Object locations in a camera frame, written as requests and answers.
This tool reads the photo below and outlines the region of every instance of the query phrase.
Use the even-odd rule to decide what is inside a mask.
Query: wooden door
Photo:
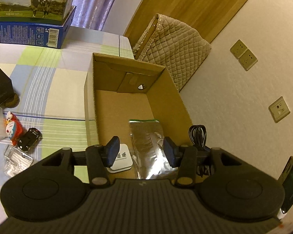
[[[133,47],[156,13],[192,26],[208,42],[221,32],[247,0],[142,0],[127,30]]]

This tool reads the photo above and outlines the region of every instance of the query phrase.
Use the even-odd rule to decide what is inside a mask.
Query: blue box
[[[31,22],[0,22],[0,43],[60,49],[73,21],[75,10],[76,6],[72,6],[61,26]]]

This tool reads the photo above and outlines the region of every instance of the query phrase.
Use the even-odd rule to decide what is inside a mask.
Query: barcode
[[[48,46],[49,47],[57,47],[57,40],[59,38],[59,31],[58,29],[49,29],[49,39],[48,39]]]

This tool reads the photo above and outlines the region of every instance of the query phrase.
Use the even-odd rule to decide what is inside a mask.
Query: hole in cardboard box
[[[139,86],[138,86],[138,89],[139,89],[139,90],[143,90],[143,89],[145,89],[145,88],[146,88],[145,84],[142,84],[142,85],[139,85]]]

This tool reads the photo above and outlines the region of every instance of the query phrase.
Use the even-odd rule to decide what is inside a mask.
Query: power outlet
[[[290,110],[285,103],[283,97],[280,97],[277,101],[271,104],[268,109],[270,110],[271,115],[275,120],[275,123],[279,122],[284,117],[290,114]]]
[[[237,59],[239,59],[247,49],[247,46],[244,45],[244,43],[241,40],[238,40],[230,49],[230,51]]]
[[[251,67],[258,62],[256,56],[248,49],[239,59],[240,64],[243,68],[248,71]]]

